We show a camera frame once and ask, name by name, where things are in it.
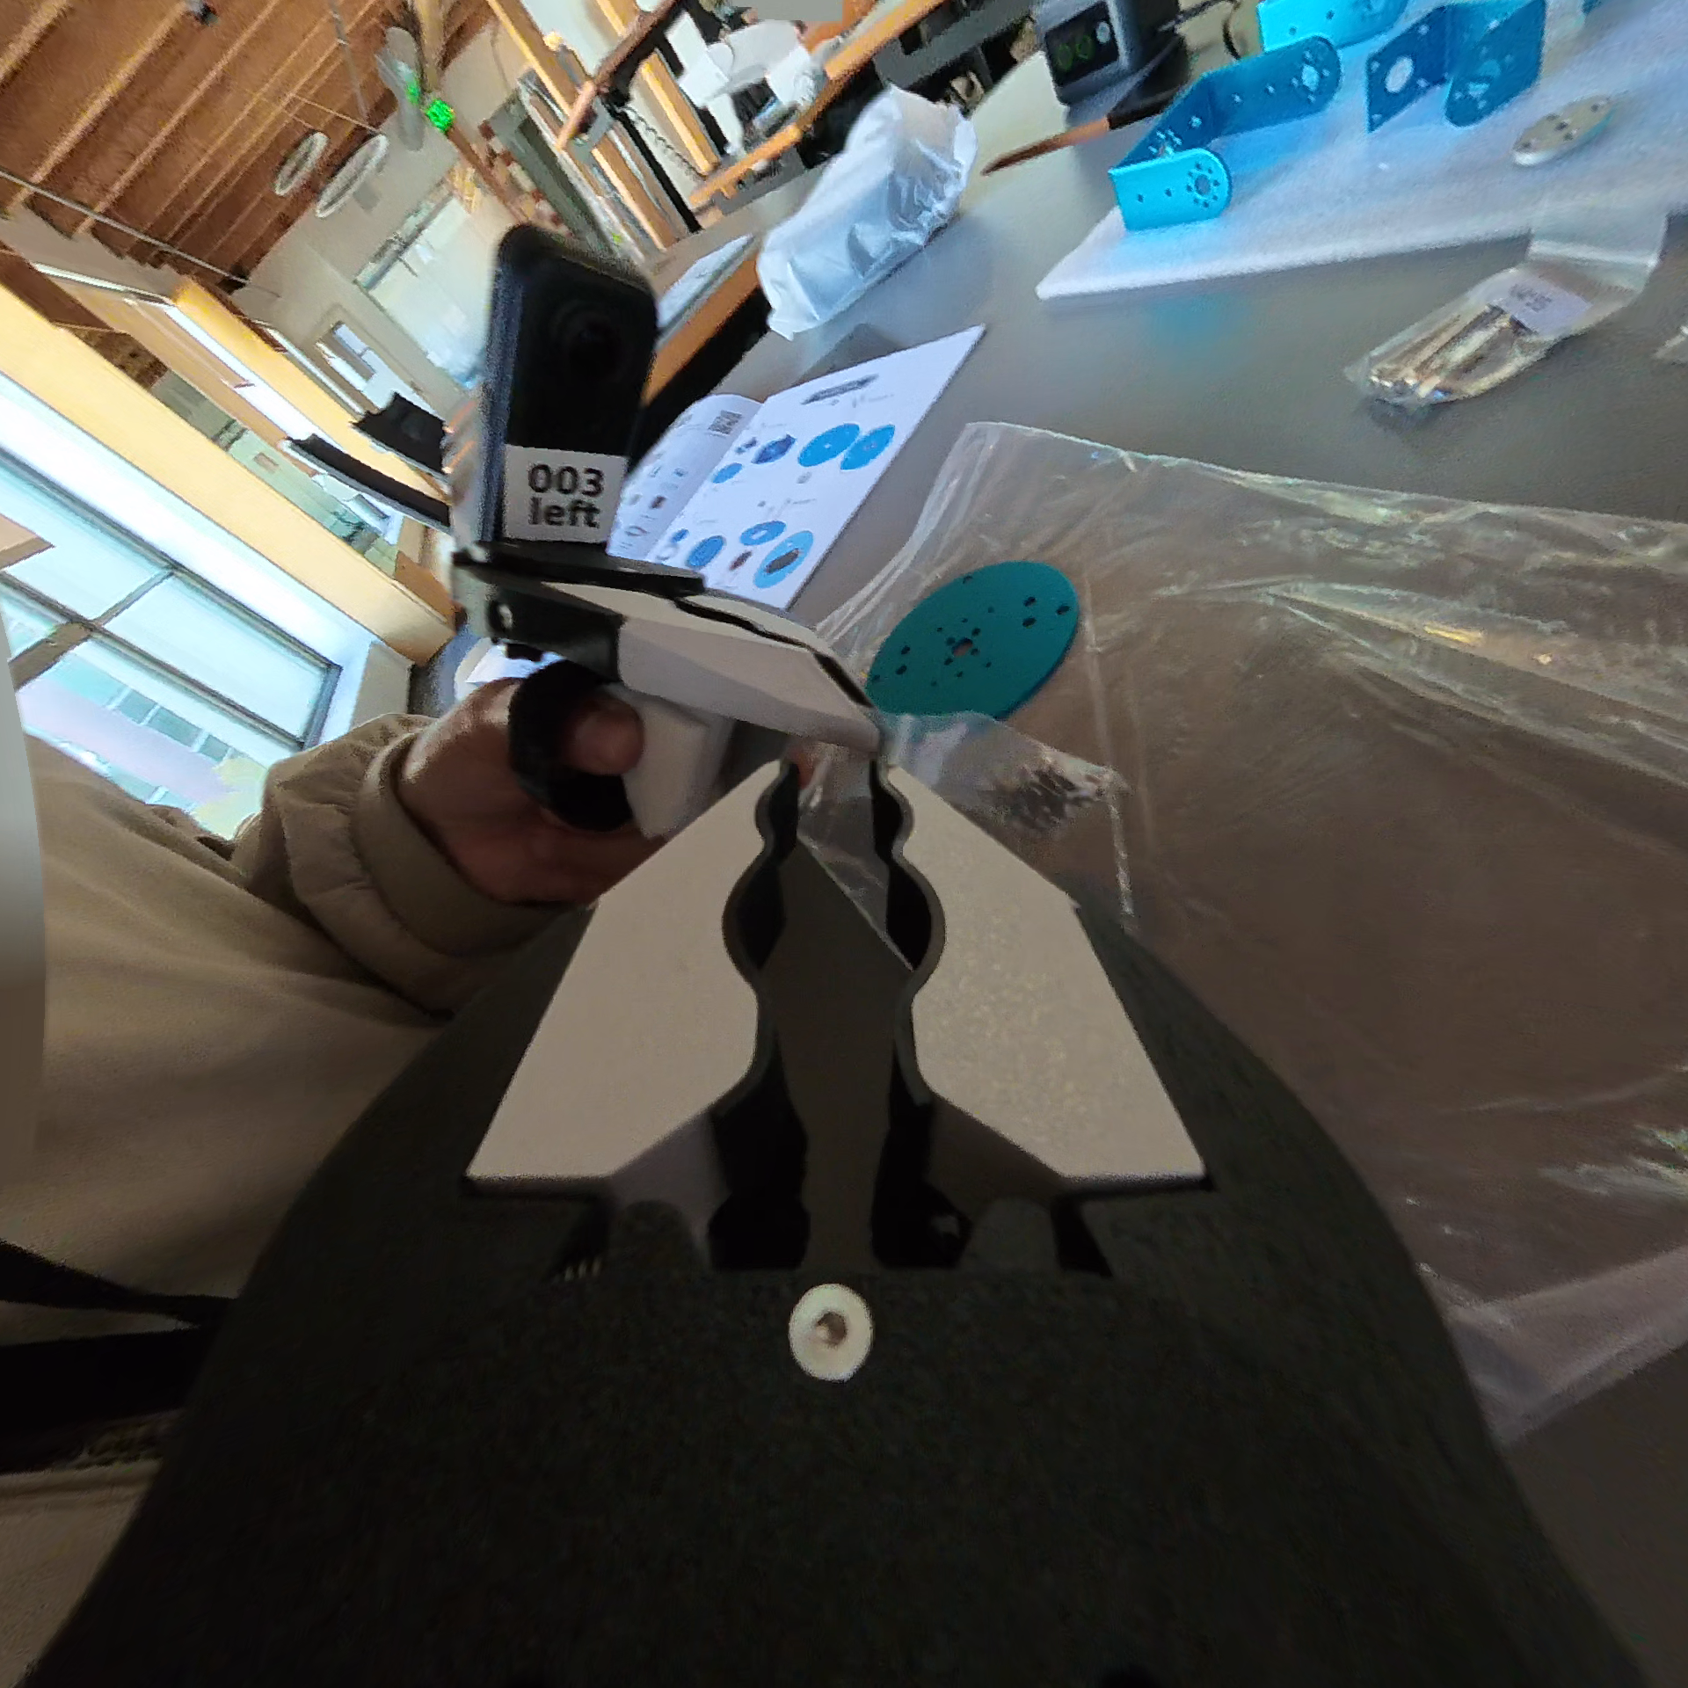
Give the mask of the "white plastic bag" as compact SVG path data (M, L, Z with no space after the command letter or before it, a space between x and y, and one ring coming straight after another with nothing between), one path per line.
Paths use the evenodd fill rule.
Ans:
M909 91L876 95L806 201L755 257L765 326L794 340L834 321L956 216L978 159L974 122Z

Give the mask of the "black device green display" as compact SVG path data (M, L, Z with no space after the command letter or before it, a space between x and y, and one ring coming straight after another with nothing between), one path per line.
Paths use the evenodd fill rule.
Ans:
M1181 12L1180 2L1037 2L1030 21L1060 106L1121 91L1158 49L1181 45Z

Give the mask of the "white printed instruction sheet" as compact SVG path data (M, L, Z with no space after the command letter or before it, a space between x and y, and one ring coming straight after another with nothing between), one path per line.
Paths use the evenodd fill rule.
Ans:
M790 607L981 335L963 330L767 400L696 401L628 471L608 554Z

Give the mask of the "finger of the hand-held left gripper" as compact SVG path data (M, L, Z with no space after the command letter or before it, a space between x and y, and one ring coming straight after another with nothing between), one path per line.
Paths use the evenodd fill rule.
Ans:
M802 644L856 704L864 708L871 704L868 692L848 670L846 663L837 656L831 644L820 638L813 629L788 616L783 611L725 594L690 594L683 598L683 611L694 616L716 619L750 629L770 640Z
M717 619L622 619L619 680L641 697L799 741L876 753L879 728L859 686L816 642Z

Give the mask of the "person's left forearm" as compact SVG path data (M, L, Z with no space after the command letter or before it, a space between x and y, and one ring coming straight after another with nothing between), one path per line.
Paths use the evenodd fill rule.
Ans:
M258 903L249 957L288 993L387 998L378 1018L444 1018L566 908L476 892L411 822L396 776L431 723L379 719L268 780L229 861Z

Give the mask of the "blue metal bracket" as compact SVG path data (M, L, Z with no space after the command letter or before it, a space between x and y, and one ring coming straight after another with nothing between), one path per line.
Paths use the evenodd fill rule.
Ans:
M1271 0L1258 2L1256 26L1262 51L1283 49L1321 36L1334 47L1347 49L1381 32L1390 29L1407 2L1314 2Z
M1434 6L1367 59L1367 129L1374 133L1433 92L1443 95L1446 124L1486 121L1535 85L1546 36L1547 2Z
M1323 113L1340 79L1336 44L1309 33L1190 82L1108 173L1123 228L1217 218L1231 203L1231 171L1217 143Z

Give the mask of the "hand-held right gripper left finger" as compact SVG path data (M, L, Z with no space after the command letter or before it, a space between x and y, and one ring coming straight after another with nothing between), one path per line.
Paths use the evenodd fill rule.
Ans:
M761 766L590 911L469 1165L486 1193L644 1201L696 1233L802 1233L806 1131L764 971L797 771Z

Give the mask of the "white foam sheet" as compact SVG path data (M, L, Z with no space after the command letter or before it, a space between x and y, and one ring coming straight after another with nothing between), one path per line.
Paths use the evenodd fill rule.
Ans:
M1040 302L1263 274L1529 236L1594 207L1686 203L1686 6L1547 3L1535 85L1468 129L1443 95L1371 133L1365 64L1424 12L1343 54L1333 102L1310 119L1217 143L1230 207L1209 221L1127 233L1115 204L1037 284ZM1612 95L1609 124L1547 166L1510 162L1515 138L1572 101Z

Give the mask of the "person's beige jacket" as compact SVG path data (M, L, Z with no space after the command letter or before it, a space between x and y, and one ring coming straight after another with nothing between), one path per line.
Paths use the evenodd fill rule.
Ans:
M41 1123L3 1241L164 1295L227 1297L437 1018L299 997L247 948L233 839L28 741L47 898Z

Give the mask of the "teal round metal plate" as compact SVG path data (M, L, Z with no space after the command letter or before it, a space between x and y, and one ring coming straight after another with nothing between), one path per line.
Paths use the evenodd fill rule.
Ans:
M1064 665L1080 631L1077 587L1047 563L970 568L925 594L871 656L878 711L1002 722Z

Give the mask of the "pile of clear hardware packets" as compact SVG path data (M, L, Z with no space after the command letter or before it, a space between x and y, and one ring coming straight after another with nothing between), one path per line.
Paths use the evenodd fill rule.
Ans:
M1393 334L1343 376L1368 403L1405 416L1485 396L1633 306L1671 218L1668 208L1598 204L1546 221L1519 260Z

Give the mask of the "silver round disc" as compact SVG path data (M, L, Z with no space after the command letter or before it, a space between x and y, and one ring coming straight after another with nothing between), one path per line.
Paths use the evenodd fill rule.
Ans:
M1519 133L1510 144L1510 162L1519 169L1537 169L1570 157L1612 122L1616 106L1612 95L1596 95L1544 114Z

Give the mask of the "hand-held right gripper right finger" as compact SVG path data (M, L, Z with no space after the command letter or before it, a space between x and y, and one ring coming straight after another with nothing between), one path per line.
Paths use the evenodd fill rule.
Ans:
M909 967L871 1222L1199 1187L1201 1153L1075 899L917 776L871 767L869 789Z

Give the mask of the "small labelled screw bag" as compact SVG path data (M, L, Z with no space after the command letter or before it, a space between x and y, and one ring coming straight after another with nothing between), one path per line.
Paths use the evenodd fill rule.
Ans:
M883 725L885 767L913 773L1084 909L1133 929L1125 786L1113 769L974 711L890 715ZM818 751L797 834L876 937L889 939L890 874L871 837L861 759L831 745Z

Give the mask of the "large clear plastic bag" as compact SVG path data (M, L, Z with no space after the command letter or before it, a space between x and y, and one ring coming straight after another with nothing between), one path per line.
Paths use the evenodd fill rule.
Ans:
M964 427L820 623L1047 563L1009 725L1125 786L1131 935L1312 1109L1505 1443L1684 1346L1679 521Z

